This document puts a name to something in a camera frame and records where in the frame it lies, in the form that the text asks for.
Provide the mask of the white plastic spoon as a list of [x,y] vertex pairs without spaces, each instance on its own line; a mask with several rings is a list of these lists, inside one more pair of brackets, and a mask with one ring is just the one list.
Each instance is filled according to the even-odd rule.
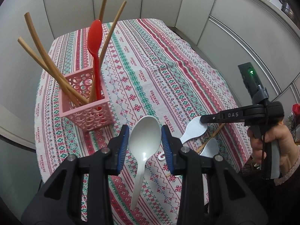
[[145,165],[161,144],[161,128],[153,116],[142,117],[133,127],[129,137],[129,150],[137,161],[130,209],[135,209],[144,179]]
[[[184,140],[183,136],[180,138],[180,141],[184,144],[185,142],[189,140]],[[196,151],[197,153],[200,153],[200,156],[212,158],[213,156],[217,155],[219,153],[219,144],[216,141],[215,138],[211,138],[208,140],[207,143],[204,143],[200,146],[200,150]],[[161,152],[158,155],[159,161],[165,160],[165,154],[164,152]]]
[[197,116],[193,118],[185,129],[184,134],[180,137],[180,141],[182,144],[190,141],[191,139],[198,138],[205,134],[207,131],[207,124],[201,122],[201,117]]

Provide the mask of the red plastic spoon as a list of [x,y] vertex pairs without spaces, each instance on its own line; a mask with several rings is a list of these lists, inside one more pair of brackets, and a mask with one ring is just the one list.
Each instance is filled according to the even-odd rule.
[[102,23],[100,20],[95,20],[91,24],[87,35],[87,48],[93,57],[93,82],[89,95],[89,102],[94,102],[102,99],[101,96],[101,80],[99,66],[99,49],[102,43]]

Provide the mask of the white kitchen cabinets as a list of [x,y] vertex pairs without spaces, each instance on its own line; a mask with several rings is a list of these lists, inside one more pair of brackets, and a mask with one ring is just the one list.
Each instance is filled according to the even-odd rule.
[[299,102],[299,28],[277,0],[107,0],[104,22],[155,18],[177,32],[227,81],[239,105],[250,104],[237,66],[251,62],[285,116]]

